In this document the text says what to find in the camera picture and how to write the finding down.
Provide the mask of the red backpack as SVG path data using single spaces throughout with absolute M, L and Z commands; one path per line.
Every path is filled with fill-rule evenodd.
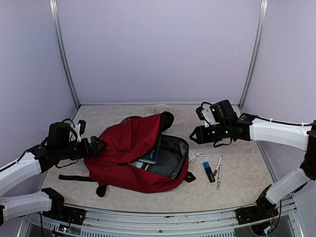
M 108 127 L 100 139 L 107 147 L 99 154 L 85 158 L 89 176 L 59 175 L 60 180 L 96 182 L 96 193 L 104 197 L 108 186 L 141 193 L 160 193 L 177 188 L 183 181 L 196 177 L 188 171 L 189 144 L 186 140 L 165 135 L 174 122 L 170 112 L 131 120 Z M 158 149 L 156 164 L 147 170 L 131 165 Z

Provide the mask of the thin grey booklet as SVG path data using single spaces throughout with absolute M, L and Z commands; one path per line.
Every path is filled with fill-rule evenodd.
M 148 167 L 150 166 L 150 163 L 146 163 L 146 162 L 142 162 L 142 161 L 135 161 L 133 163 L 131 163 L 132 166 L 139 168 L 139 169 L 143 169 L 143 170 L 147 170 Z

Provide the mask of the blue Wuthering Heights book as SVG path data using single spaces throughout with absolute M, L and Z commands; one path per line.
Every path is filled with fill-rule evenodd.
M 140 159 L 141 162 L 149 163 L 149 164 L 156 164 L 158 156 L 158 149 L 152 150 L 146 156 Z

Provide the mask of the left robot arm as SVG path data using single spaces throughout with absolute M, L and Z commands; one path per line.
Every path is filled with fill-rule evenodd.
M 70 119 L 52 123 L 48 136 L 38 145 L 27 149 L 18 159 L 0 169 L 0 222 L 40 212 L 59 220 L 71 221 L 74 215 L 64 205 L 64 197 L 52 188 L 15 197 L 4 194 L 23 181 L 45 173 L 62 160 L 78 161 L 100 153 L 107 143 L 96 136 L 82 138 L 86 122 L 73 124 Z

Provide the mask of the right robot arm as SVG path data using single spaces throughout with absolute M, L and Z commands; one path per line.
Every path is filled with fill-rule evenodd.
M 270 170 L 277 175 L 276 165 L 286 153 L 292 157 L 303 155 L 288 173 L 266 187 L 255 204 L 236 210 L 238 223 L 248 224 L 281 214 L 281 200 L 300 191 L 316 179 L 316 123 L 290 123 L 262 118 L 258 115 L 233 110 L 229 100 L 215 104 L 202 102 L 196 108 L 203 125 L 195 127 L 190 139 L 197 144 L 211 143 L 213 147 L 223 146 L 223 140 L 255 141 L 267 160 Z

